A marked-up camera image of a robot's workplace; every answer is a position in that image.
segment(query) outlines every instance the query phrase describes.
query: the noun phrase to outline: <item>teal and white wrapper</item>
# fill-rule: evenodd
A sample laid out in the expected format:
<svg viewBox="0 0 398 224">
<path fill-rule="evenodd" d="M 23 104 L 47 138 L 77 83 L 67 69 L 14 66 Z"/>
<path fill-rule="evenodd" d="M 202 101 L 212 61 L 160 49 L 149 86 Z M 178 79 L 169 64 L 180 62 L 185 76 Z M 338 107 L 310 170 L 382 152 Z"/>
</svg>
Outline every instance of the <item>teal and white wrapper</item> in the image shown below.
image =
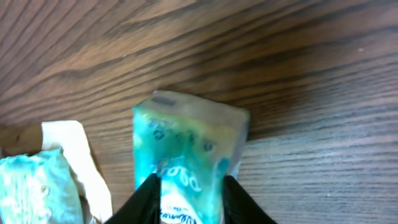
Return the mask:
<svg viewBox="0 0 398 224">
<path fill-rule="evenodd" d="M 69 164 L 60 150 L 0 160 L 0 212 L 8 223 L 83 224 Z"/>
<path fill-rule="evenodd" d="M 10 178 L 7 178 L 6 176 L 13 175 L 11 172 L 6 172 L 5 168 L 12 168 L 11 165 L 15 165 L 15 163 L 17 162 L 16 165 L 20 164 L 24 167 L 20 172 L 18 172 L 18 174 L 23 174 L 23 178 L 25 178 L 25 174 L 23 172 L 31 173 L 33 172 L 32 170 L 38 170 L 40 175 L 32 175 L 31 177 L 29 177 L 29 179 L 35 183 L 41 183 L 38 187 L 29 188 L 31 186 L 27 185 L 27 182 L 21 183 L 21 179 L 14 179 L 15 181 L 11 183 L 20 186 L 18 188 L 18 192 L 24 192 L 23 187 L 27 187 L 30 190 L 35 190 L 37 192 L 42 190 L 42 187 L 47 186 L 48 188 L 45 188 L 44 191 L 48 189 L 48 199 L 57 199 L 61 197 L 61 195 L 57 193 L 57 188 L 51 187 L 52 183 L 56 183 L 58 181 L 56 176 L 49 175 L 58 174 L 58 171 L 60 170 L 57 168 L 57 166 L 66 166 L 66 164 L 63 163 L 64 158 L 67 161 L 68 169 L 63 169 L 66 170 L 67 173 L 60 173 L 59 178 L 63 178 L 63 176 L 66 175 L 70 175 L 72 177 L 75 188 L 77 188 L 78 196 L 84 199 L 79 201 L 79 203 L 81 203 L 83 207 L 83 222 L 85 224 L 93 222 L 104 223 L 113 215 L 111 194 L 104 179 L 95 167 L 83 125 L 78 121 L 51 121 L 41 123 L 41 128 L 43 139 L 41 148 L 42 152 L 40 154 L 33 157 L 27 157 L 25 155 L 19 155 L 17 157 L 6 157 L 3 159 L 0 157 L 0 191 L 2 189 L 5 189 L 4 181 L 2 181 L 2 179 L 5 178 L 8 181 L 10 180 Z M 62 154 L 57 153 L 57 151 L 59 152 L 58 149 L 60 148 L 62 148 Z M 57 159 L 49 159 L 49 161 L 47 161 L 47 159 L 45 158 L 48 158 L 49 155 L 52 155 L 51 158 L 56 157 Z M 64 191 L 63 193 L 70 192 L 73 195 L 74 190 L 71 190 L 72 187 L 68 186 L 68 189 L 69 190 Z M 70 204 L 70 202 L 73 200 L 73 197 L 68 196 L 68 198 L 69 201 L 63 201 L 67 204 Z M 1 208 L 5 208 L 6 206 L 9 207 L 9 202 L 12 202 L 11 204 L 15 204 L 11 199 L 12 198 L 10 197 L 5 197 L 5 194 L 2 194 L 0 192 L 0 213 L 1 210 L 3 210 L 2 214 L 0 214 L 0 223 L 1 220 L 4 220 L 6 218 L 6 216 L 9 217 L 8 215 L 4 214 L 5 211 Z M 58 214 L 57 211 L 61 211 L 64 209 L 62 207 L 62 203 L 49 203 L 48 200 L 45 200 L 44 202 L 46 205 L 44 208 L 46 209 L 41 209 L 38 213 L 36 213 L 41 215 L 40 217 L 44 218 L 40 219 L 41 222 L 31 222 L 32 220 L 29 216 L 23 215 L 22 220 L 26 220 L 27 222 L 20 222 L 19 220 L 19 222 L 16 223 L 57 223 L 57 220 L 61 220 L 61 223 L 79 223 L 77 220 L 66 222 L 62 219 L 56 219 Z M 23 204 L 23 206 L 32 208 L 28 204 Z M 4 221 L 3 224 L 15 223 L 12 222 L 11 218 L 9 218 L 8 220 L 8 222 Z"/>
<path fill-rule="evenodd" d="M 133 110 L 136 188 L 156 172 L 164 223 L 221 223 L 222 178 L 238 174 L 249 113 L 172 91 Z"/>
</svg>

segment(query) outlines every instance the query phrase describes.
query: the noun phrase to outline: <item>wood grain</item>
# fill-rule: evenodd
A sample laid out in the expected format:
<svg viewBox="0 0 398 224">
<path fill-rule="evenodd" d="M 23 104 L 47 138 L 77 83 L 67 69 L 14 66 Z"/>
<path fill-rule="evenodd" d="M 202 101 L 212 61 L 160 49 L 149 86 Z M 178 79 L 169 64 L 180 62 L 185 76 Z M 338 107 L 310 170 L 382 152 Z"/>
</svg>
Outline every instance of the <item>wood grain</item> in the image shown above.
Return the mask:
<svg viewBox="0 0 398 224">
<path fill-rule="evenodd" d="M 244 107 L 240 183 L 281 224 L 397 223 L 398 1 L 3 0 L 0 123 L 76 119 L 117 210 L 131 107 Z"/>
</svg>

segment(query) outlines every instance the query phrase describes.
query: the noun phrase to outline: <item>clear plastic wrapper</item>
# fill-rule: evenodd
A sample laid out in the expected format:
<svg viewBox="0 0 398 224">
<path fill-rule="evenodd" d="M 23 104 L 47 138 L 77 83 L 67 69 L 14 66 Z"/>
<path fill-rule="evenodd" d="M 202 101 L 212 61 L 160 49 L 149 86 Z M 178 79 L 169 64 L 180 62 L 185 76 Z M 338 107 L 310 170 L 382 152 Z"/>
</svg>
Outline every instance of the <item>clear plastic wrapper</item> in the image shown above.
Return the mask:
<svg viewBox="0 0 398 224">
<path fill-rule="evenodd" d="M 238 174 L 248 121 L 241 108 L 172 91 L 134 107 L 136 188 L 158 173 L 163 223 L 221 223 L 222 179 Z"/>
</svg>

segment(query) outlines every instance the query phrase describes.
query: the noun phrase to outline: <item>teal packaging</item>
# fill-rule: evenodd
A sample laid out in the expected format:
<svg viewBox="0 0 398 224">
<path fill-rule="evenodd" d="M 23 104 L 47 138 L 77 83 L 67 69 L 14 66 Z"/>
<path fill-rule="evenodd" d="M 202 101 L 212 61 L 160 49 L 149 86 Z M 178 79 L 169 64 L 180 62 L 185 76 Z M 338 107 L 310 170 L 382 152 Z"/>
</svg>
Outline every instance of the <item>teal packaging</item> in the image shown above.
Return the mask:
<svg viewBox="0 0 398 224">
<path fill-rule="evenodd" d="M 83 224 L 69 169 L 60 149 L 0 159 L 3 223 Z"/>
<path fill-rule="evenodd" d="M 133 110 L 136 188 L 151 173 L 162 178 L 162 222 L 221 223 L 222 178 L 238 174 L 249 113 L 172 91 Z"/>
</svg>

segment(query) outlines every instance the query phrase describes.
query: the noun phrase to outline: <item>white paper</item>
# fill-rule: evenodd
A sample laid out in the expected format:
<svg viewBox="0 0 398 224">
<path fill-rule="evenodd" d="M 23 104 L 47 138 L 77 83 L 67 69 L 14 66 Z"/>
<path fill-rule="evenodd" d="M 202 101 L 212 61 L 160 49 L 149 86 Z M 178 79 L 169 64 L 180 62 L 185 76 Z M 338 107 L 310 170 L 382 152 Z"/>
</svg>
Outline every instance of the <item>white paper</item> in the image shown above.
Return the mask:
<svg viewBox="0 0 398 224">
<path fill-rule="evenodd" d="M 78 121 L 42 123 L 42 150 L 63 148 L 80 196 L 87 199 L 90 213 L 101 223 L 111 218 L 111 194 L 91 157 L 86 133 Z"/>
</svg>

